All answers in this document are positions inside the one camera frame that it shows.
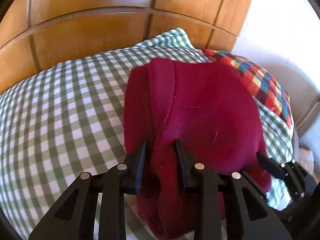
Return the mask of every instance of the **checkered pillow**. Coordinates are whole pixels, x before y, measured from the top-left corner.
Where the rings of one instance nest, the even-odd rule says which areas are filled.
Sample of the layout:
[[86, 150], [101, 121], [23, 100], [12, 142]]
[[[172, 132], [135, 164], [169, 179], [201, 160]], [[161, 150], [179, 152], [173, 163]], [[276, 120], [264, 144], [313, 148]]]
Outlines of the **checkered pillow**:
[[[81, 172], [103, 173], [124, 160], [128, 76], [155, 57], [210, 62], [177, 28], [131, 48], [59, 63], [0, 95], [0, 206], [23, 239]], [[285, 128], [268, 109], [261, 111], [268, 154], [276, 147], [275, 157], [286, 158]], [[278, 189], [270, 195], [275, 203]], [[134, 196], [125, 196], [124, 207], [127, 239], [155, 239], [139, 219]]]

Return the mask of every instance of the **folded red garment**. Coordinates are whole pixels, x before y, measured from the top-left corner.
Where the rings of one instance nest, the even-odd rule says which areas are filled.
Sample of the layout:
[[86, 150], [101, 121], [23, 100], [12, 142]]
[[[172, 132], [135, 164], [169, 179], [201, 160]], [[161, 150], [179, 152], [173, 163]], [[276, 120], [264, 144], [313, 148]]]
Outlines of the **folded red garment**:
[[[124, 140], [128, 153], [147, 140], [138, 212], [159, 239], [194, 229], [196, 199], [178, 185], [173, 142], [215, 172], [244, 169], [268, 191], [270, 175], [259, 165], [266, 153], [258, 109], [233, 67], [153, 59], [131, 71], [125, 93]], [[222, 218], [223, 198], [220, 198]]]

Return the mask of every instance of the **white wall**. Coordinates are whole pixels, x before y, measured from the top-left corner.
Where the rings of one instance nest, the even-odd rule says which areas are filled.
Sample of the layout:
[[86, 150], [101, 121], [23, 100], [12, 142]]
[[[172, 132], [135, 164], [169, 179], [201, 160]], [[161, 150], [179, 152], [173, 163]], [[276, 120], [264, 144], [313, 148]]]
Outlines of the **white wall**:
[[307, 0], [252, 0], [232, 53], [285, 87], [295, 120], [320, 92], [320, 20]]

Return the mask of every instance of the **colorful plaid fabric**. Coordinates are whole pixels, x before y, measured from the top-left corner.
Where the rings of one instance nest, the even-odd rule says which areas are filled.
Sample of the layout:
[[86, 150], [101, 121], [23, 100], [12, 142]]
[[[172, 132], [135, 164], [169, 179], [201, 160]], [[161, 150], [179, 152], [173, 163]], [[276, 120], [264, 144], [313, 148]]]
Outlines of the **colorful plaid fabric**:
[[293, 126], [289, 94], [264, 68], [224, 51], [203, 49], [203, 52], [212, 61], [235, 67], [250, 93], [284, 120], [289, 128]]
[[[23, 239], [81, 172], [104, 173], [124, 160], [128, 76], [155, 57], [210, 62], [177, 28], [131, 48], [59, 63], [0, 95], [0, 206]], [[286, 125], [263, 109], [268, 155], [288, 159]], [[273, 185], [268, 197], [276, 205], [281, 188]], [[124, 196], [124, 209], [128, 240], [156, 239], [137, 214], [135, 196]], [[186, 239], [193, 239], [193, 233], [179, 238]]]

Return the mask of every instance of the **metal screw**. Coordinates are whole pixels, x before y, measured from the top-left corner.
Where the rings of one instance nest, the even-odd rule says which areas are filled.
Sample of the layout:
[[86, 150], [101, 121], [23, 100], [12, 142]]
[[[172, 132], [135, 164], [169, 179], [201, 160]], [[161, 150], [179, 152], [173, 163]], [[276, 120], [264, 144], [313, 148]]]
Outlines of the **metal screw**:
[[232, 176], [234, 179], [240, 179], [240, 178], [241, 178], [241, 174], [238, 173], [238, 172], [233, 172], [233, 173], [231, 174], [231, 176]]
[[127, 168], [127, 165], [125, 165], [124, 163], [120, 163], [118, 164], [117, 168], [120, 171], [124, 171]]
[[83, 173], [81, 173], [81, 175], [80, 175], [80, 178], [81, 179], [87, 179], [87, 178], [89, 178], [90, 177], [90, 173], [88, 173], [88, 172], [83, 172]]
[[203, 169], [204, 169], [204, 165], [203, 165], [202, 163], [196, 163], [196, 164], [195, 164], [195, 168], [196, 168], [197, 170], [203, 170]]

